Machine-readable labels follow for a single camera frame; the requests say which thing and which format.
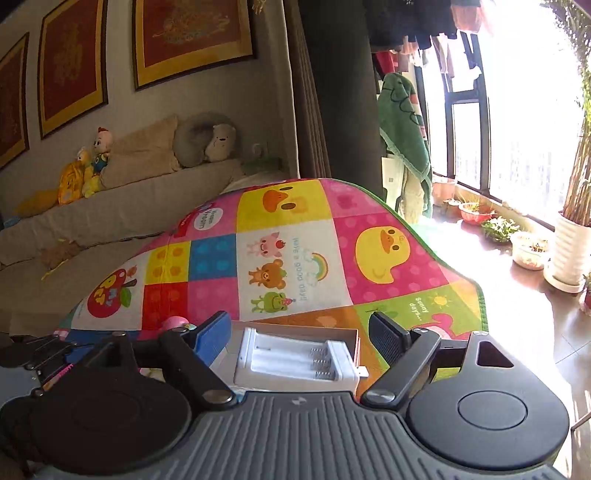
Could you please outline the pink cartoon figure toy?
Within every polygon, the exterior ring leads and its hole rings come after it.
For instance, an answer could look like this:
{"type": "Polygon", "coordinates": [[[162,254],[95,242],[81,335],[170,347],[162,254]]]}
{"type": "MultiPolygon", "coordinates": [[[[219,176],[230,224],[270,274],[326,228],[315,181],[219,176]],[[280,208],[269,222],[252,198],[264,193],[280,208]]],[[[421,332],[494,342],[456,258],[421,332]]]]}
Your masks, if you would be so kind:
{"type": "Polygon", "coordinates": [[[183,328],[186,330],[194,330],[196,328],[193,323],[190,323],[186,318],[182,316],[171,316],[167,318],[160,328],[160,332],[165,332],[175,328],[183,328]]]}

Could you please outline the white battery charger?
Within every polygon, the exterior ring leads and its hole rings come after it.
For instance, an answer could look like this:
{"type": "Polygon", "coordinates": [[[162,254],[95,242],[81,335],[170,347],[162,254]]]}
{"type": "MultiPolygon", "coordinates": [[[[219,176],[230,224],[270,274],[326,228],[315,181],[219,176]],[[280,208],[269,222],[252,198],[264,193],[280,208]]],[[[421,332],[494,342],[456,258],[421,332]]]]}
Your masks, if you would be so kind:
{"type": "Polygon", "coordinates": [[[233,382],[246,390],[356,392],[370,376],[356,360],[358,332],[263,325],[243,329],[233,382]]]}

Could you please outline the pink cardboard box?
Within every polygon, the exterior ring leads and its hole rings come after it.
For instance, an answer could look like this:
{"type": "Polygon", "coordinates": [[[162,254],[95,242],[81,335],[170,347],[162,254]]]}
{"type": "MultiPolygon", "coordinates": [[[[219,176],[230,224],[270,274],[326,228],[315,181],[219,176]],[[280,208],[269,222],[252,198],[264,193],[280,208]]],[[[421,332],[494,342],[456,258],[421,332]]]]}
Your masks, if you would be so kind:
{"type": "Polygon", "coordinates": [[[356,392],[369,376],[360,366],[359,332],[294,325],[184,323],[181,339],[228,387],[246,391],[356,392]]]}

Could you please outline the brown small plush toy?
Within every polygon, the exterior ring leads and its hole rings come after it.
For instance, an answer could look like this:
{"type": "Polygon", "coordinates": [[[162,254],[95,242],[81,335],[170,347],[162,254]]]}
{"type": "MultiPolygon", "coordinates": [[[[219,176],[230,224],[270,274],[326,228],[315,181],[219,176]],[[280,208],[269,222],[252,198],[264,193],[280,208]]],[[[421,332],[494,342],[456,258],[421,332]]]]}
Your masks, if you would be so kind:
{"type": "Polygon", "coordinates": [[[82,251],[75,241],[60,240],[54,247],[42,249],[40,259],[46,270],[52,271],[82,251]]]}

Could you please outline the beige sofa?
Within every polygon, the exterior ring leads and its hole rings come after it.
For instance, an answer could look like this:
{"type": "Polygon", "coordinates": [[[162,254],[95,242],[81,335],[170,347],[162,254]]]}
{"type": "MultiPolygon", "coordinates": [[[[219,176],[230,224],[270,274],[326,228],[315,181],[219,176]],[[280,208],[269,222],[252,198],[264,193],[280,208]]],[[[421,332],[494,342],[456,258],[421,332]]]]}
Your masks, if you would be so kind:
{"type": "Polygon", "coordinates": [[[290,175],[276,161],[226,160],[104,190],[1,233],[1,330],[50,333],[99,283],[157,235],[218,195],[290,175]],[[47,271],[42,249],[60,240],[83,251],[47,271]]]}

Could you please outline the colourful cartoon play mat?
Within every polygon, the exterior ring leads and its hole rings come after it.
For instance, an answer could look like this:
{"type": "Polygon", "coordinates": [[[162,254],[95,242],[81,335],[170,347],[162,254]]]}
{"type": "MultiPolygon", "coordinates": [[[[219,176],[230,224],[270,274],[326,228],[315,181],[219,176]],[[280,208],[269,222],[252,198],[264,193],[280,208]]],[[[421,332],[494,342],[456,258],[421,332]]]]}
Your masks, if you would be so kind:
{"type": "Polygon", "coordinates": [[[335,179],[221,195],[112,271],[57,328],[92,344],[114,331],[148,339],[166,320],[354,330],[370,387],[387,363],[370,343],[382,312],[406,329],[465,340],[487,329],[480,287],[443,262],[382,200],[335,179]]]}

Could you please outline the red flower pot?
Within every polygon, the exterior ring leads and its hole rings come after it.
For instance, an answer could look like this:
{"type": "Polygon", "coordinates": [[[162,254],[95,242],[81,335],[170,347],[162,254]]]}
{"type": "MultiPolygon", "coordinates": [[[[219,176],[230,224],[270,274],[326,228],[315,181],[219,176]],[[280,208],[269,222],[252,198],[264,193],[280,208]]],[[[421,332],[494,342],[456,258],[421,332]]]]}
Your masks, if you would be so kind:
{"type": "Polygon", "coordinates": [[[488,205],[479,202],[465,202],[459,205],[462,220],[470,225],[482,225],[493,219],[496,212],[488,205]]]}

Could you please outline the yellow plush toy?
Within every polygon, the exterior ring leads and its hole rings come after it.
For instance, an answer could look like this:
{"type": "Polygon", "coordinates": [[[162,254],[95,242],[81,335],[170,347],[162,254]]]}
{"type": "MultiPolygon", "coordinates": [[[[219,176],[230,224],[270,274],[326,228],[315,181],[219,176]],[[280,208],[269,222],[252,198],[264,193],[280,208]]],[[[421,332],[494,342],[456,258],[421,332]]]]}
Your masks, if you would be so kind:
{"type": "Polygon", "coordinates": [[[94,169],[90,151],[81,148],[76,159],[62,169],[56,189],[35,192],[16,207],[15,213],[19,218],[30,218],[55,206],[90,198],[103,189],[100,174],[94,169]]]}

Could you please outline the white tall plant pot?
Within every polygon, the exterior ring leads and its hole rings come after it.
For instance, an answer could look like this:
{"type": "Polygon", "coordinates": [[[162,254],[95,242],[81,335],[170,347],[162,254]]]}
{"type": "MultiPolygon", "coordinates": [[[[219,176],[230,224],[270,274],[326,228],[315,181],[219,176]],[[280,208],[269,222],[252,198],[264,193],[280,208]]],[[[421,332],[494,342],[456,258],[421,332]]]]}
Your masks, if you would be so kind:
{"type": "Polygon", "coordinates": [[[579,294],[585,286],[590,266],[590,228],[558,214],[549,246],[544,279],[554,288],[579,294]]]}

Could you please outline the beige folded blanket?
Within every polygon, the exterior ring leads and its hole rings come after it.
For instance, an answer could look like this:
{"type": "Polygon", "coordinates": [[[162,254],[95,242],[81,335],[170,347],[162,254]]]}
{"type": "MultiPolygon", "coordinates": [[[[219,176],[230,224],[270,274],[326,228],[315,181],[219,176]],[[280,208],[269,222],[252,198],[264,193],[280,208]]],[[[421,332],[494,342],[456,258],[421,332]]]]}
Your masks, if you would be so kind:
{"type": "Polygon", "coordinates": [[[100,174],[105,189],[175,173],[181,166],[173,151],[178,117],[170,115],[115,140],[100,174]]]}

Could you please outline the grey bear neck pillow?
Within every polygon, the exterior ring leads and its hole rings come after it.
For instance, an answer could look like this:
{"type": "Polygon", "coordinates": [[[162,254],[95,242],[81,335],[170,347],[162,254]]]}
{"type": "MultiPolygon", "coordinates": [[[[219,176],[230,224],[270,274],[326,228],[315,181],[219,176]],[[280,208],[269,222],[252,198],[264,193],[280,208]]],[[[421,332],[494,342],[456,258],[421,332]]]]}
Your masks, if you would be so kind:
{"type": "Polygon", "coordinates": [[[173,151],[183,168],[235,158],[239,151],[238,130],[224,115],[200,113],[179,123],[173,151]]]}

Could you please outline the green dinosaur towel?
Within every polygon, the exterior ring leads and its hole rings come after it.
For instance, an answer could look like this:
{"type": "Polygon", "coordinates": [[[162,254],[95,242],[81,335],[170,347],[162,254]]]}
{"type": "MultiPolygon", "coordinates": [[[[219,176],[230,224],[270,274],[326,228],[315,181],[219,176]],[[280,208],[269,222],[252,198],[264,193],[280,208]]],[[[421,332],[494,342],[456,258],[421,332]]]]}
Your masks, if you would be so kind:
{"type": "Polygon", "coordinates": [[[433,170],[425,122],[411,80],[400,73],[384,77],[378,97],[380,135],[388,154],[404,167],[397,210],[411,225],[432,216],[433,170]]]}

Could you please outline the cartoon boy plush doll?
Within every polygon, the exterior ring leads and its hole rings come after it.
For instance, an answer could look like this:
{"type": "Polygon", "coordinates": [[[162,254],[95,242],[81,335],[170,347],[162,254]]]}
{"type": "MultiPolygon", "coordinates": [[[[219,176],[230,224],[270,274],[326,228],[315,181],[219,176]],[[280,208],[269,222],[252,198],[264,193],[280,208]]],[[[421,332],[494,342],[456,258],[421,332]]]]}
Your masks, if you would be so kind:
{"type": "Polygon", "coordinates": [[[93,143],[92,168],[94,175],[99,175],[107,166],[112,144],[113,134],[108,129],[99,127],[93,143]]]}

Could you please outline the red gold framed picture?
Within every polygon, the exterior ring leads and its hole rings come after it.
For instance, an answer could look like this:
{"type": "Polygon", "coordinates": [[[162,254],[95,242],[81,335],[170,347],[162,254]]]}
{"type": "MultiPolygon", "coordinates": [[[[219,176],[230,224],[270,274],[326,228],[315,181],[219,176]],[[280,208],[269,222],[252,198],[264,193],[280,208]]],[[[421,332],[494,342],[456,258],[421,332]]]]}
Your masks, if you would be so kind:
{"type": "Polygon", "coordinates": [[[135,1],[134,87],[256,56],[249,1],[135,1]]]}

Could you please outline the grey curtain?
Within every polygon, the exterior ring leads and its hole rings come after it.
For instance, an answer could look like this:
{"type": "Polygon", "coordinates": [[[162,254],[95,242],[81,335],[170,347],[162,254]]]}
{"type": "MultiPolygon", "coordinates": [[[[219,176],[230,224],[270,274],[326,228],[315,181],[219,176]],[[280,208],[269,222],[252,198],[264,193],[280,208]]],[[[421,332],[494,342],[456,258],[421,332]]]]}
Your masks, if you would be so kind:
{"type": "Polygon", "coordinates": [[[285,1],[297,173],[384,199],[377,92],[361,1],[285,1]]]}

